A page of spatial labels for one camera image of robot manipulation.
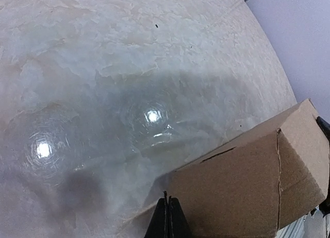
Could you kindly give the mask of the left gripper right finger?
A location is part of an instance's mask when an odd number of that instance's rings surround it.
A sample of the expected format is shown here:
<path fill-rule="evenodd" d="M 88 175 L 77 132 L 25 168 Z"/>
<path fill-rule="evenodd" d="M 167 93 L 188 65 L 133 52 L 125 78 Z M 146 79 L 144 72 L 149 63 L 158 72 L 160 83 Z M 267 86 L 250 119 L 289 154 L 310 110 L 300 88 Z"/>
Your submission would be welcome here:
<path fill-rule="evenodd" d="M 169 197 L 168 201 L 168 237 L 191 238 L 192 233 L 177 198 Z"/>

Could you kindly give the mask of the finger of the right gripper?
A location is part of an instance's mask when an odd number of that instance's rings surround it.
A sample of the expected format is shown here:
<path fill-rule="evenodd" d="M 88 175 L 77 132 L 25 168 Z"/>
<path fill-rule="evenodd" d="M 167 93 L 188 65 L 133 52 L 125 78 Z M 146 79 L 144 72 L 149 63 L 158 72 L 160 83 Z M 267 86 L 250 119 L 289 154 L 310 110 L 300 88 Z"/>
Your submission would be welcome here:
<path fill-rule="evenodd" d="M 330 124 L 328 122 L 326 122 L 320 116 L 318 116 L 316 118 L 316 122 L 317 122 L 319 128 L 322 130 L 325 137 L 328 139 L 328 141 L 330 141 Z"/>

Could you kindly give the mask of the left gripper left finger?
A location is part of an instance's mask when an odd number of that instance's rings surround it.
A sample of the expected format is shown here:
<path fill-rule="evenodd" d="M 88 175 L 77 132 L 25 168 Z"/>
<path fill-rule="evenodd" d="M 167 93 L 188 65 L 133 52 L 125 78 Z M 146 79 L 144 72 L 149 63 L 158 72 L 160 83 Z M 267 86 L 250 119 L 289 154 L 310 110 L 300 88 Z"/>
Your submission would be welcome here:
<path fill-rule="evenodd" d="M 163 192 L 154 209 L 144 238 L 168 238 L 169 237 L 169 204 L 168 194 Z"/>

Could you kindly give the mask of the brown cardboard box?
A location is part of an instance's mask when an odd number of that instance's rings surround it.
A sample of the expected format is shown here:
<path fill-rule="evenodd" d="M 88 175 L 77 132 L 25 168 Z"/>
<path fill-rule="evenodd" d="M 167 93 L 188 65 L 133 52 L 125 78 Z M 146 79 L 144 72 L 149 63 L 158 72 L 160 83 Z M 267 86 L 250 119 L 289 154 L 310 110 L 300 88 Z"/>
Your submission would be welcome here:
<path fill-rule="evenodd" d="M 306 99 L 159 177 L 161 193 L 118 237 L 144 237 L 164 191 L 179 200 L 192 237 L 275 237 L 328 197 L 329 141 L 318 116 Z"/>

